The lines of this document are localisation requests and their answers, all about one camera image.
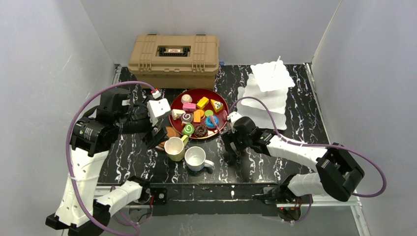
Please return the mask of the red round tray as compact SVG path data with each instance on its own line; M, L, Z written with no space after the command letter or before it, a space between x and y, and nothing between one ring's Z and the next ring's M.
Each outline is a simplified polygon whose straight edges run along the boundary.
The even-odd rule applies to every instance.
M205 88L195 88L195 89L189 89L179 95L174 95L174 98L169 100L169 103L171 105L171 110L173 109L179 109L179 110L183 110L182 109L182 102L181 102L181 98L183 95L188 94L191 96L192 98L192 103L197 103L197 101L199 99L201 99L202 97L207 97L209 99L208 104L203 108L204 111L206 110L212 110L214 112L214 115L218 118L219 120L219 124L218 127L220 130L223 130L223 128L226 126L227 124L227 119L224 117L224 112L228 113L229 112L229 108L228 105L226 103L226 100L218 93L209 90L209 89L205 89ZM221 111L216 112L211 104L210 100L215 100L218 102L221 102L223 104L223 108ZM198 125L205 125L205 120L206 117L201 118L200 123L194 123L191 122L191 124L195 127L197 127ZM185 124L182 124L182 121L180 120L180 118L174 120L172 115L169 116L169 121L171 126L177 131L177 133L179 133L180 135L185 135L182 133L184 127L186 126ZM215 136L218 134L218 131L216 128L214 129L210 129L208 128L208 134L205 137L197 137L194 135L194 133L191 135L188 135L190 139L199 139L199 140L203 140L203 139L207 139L210 138L212 136Z

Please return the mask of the blue toy donut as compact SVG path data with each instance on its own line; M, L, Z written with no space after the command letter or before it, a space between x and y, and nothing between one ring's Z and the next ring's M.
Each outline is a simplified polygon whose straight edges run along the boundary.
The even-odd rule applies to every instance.
M206 125L206 127L208 129L216 129L216 127L219 125L219 119L218 119L218 117L215 116L215 115L206 117L205 125Z

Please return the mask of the yellow triangle cake slice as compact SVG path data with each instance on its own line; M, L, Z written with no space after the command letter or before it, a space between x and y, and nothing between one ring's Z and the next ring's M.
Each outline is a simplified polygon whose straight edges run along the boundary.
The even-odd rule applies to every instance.
M222 102L214 100L214 99L211 99L210 103L211 103L215 113L220 112L224 107Z

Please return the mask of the white tiered cake stand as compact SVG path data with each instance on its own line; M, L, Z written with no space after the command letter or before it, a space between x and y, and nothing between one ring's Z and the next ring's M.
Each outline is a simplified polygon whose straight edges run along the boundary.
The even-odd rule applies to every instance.
M286 130L286 106L288 92L295 86L284 62L276 61L251 65L245 87L238 88L237 112L250 117L260 128L273 129L268 112L278 130Z

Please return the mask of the tan plastic toolbox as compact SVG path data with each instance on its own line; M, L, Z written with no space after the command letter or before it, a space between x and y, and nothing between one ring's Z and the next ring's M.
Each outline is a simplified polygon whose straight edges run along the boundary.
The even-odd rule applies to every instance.
M158 89L213 89L219 71L214 35L139 35L127 68Z

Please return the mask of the pink handled metal tongs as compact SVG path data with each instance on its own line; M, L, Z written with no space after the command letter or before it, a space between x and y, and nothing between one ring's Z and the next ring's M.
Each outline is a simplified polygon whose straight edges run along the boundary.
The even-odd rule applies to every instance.
M223 134L222 129L225 124L227 124L227 115L228 112L222 111L217 115L210 115L209 119L209 126L208 129L214 129L217 134Z

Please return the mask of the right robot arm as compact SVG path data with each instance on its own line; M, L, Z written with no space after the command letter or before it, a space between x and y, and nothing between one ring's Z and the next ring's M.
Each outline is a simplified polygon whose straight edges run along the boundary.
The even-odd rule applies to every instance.
M233 159L247 148L256 153L297 162L313 170L309 174L288 176L284 182L266 193L255 194L262 201L291 202L304 195L329 195L346 202L364 177L364 171L341 145L310 147L295 140L285 141L270 129L259 128L249 117L238 113L227 116L228 131L221 138Z

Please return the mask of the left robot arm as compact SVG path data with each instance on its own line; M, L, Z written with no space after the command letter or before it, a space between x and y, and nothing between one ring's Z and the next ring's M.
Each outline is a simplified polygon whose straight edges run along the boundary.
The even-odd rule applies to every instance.
M124 88L101 93L99 104L81 111L69 129L68 179L60 206L46 218L46 225L68 230L70 236L98 236L126 205L150 202L149 181L136 176L104 196L96 197L95 191L104 161L118 138L142 134L146 147L152 149L168 139L165 128L154 132L154 127L170 114L168 100L158 91L139 103L133 103L130 91Z

